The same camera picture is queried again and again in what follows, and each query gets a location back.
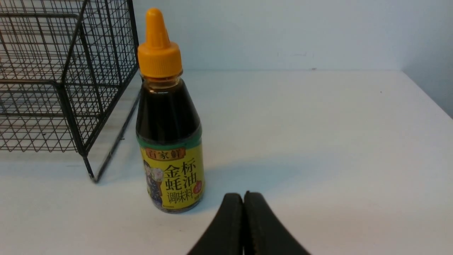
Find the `red seal logo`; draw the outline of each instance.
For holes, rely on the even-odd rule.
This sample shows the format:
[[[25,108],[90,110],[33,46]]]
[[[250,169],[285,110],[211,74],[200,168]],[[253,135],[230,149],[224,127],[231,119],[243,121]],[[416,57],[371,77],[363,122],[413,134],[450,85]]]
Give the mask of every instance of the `red seal logo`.
[[[197,183],[195,184],[195,187],[193,187],[193,193],[194,193],[194,194],[200,193],[200,191],[201,191],[201,186],[202,186],[201,181],[197,181]]]

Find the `white wall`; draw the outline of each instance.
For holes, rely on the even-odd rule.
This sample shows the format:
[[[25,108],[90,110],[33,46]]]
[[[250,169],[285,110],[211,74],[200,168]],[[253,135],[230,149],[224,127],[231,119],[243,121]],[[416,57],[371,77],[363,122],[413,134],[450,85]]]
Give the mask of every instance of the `white wall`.
[[[453,0],[134,0],[185,69],[397,69],[453,116]]]

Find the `bottle label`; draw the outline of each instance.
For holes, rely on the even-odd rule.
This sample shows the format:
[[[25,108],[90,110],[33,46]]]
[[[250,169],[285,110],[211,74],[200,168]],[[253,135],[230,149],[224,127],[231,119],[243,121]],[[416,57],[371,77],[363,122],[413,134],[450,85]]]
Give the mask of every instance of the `bottle label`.
[[[185,143],[159,146],[139,139],[148,193],[165,209],[196,203],[204,191],[201,132]]]

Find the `plastic bottle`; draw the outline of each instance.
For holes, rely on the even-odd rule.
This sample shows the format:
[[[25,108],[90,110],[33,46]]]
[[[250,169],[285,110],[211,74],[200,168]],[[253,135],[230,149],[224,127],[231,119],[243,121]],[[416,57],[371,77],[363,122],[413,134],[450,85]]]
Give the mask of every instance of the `plastic bottle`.
[[[184,81],[181,53],[170,42],[160,10],[146,13],[146,41],[138,47],[144,82],[136,133],[148,193],[162,211],[195,207],[204,192],[200,118]]]

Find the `white surface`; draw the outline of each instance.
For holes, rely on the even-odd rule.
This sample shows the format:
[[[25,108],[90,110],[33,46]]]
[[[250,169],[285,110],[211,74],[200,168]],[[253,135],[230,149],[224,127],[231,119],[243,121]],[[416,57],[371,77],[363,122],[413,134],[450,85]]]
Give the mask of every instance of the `white surface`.
[[[183,77],[204,129],[199,206],[154,208],[133,123],[97,186],[77,155],[2,152],[0,253],[185,254],[226,192],[251,190],[314,255],[453,254],[453,120],[403,73]]]
[[[403,70],[453,116],[451,0],[134,0],[162,9],[185,69]]]

